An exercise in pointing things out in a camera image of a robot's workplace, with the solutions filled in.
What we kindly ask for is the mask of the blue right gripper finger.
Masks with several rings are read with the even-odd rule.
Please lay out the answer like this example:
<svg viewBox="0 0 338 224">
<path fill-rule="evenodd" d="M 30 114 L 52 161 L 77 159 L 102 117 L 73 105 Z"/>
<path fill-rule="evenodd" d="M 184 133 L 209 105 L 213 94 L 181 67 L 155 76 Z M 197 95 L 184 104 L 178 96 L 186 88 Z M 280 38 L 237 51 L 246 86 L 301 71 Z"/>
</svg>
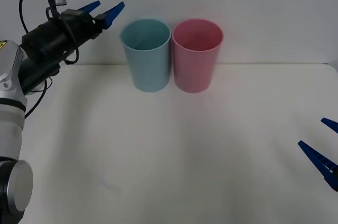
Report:
<svg viewBox="0 0 338 224">
<path fill-rule="evenodd" d="M 306 154 L 306 156 L 311 160 L 314 166 L 319 170 L 329 186 L 334 191 L 337 191 L 337 164 L 326 158 L 318 151 L 314 150 L 303 141 L 299 141 L 298 145 Z"/>
<path fill-rule="evenodd" d="M 335 122 L 333 120 L 327 119 L 327 118 L 322 118 L 321 122 L 328 126 L 330 129 L 338 133 L 338 122 Z"/>
</svg>

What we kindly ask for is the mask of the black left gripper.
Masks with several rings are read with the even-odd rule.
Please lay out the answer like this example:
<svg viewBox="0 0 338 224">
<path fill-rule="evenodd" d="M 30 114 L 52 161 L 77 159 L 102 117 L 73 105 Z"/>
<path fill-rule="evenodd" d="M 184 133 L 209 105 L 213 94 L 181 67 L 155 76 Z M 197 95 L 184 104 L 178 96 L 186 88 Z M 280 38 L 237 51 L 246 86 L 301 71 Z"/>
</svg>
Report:
<svg viewBox="0 0 338 224">
<path fill-rule="evenodd" d="M 61 13 L 62 18 L 65 19 L 71 29 L 76 46 L 81 46 L 90 39 L 94 40 L 102 33 L 102 30 L 109 29 L 125 7 L 125 3 L 120 2 L 108 11 L 97 15 L 94 19 L 89 13 L 100 5 L 100 1 L 94 1 L 78 10 L 68 9 Z"/>
</svg>

